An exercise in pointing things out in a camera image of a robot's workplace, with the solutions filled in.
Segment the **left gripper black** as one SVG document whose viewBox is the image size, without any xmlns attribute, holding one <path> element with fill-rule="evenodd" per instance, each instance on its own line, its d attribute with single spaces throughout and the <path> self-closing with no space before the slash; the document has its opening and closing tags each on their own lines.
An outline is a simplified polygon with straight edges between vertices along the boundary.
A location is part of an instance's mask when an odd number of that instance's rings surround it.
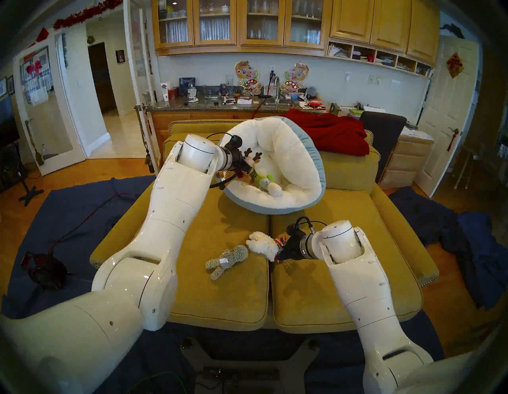
<svg viewBox="0 0 508 394">
<path fill-rule="evenodd" d="M 228 159 L 228 170 L 241 171 L 243 175 L 250 175 L 254 169 L 255 161 L 251 160 L 249 152 L 242 153 L 240 147 L 242 139 L 237 135 L 232 135 L 228 142 L 228 151 L 230 158 Z"/>
</svg>

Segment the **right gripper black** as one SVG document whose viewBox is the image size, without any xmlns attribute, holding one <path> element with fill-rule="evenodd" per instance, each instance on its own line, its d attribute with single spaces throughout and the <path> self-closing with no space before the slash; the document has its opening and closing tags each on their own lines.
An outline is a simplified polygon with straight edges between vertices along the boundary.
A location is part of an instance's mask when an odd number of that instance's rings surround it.
<svg viewBox="0 0 508 394">
<path fill-rule="evenodd" d="M 293 223 L 287 227 L 287 240 L 278 240 L 280 254 L 276 255 L 276 263 L 282 263 L 286 260 L 304 260 L 308 259 L 305 249 L 305 242 L 308 234 L 299 228 L 299 224 Z"/>
</svg>

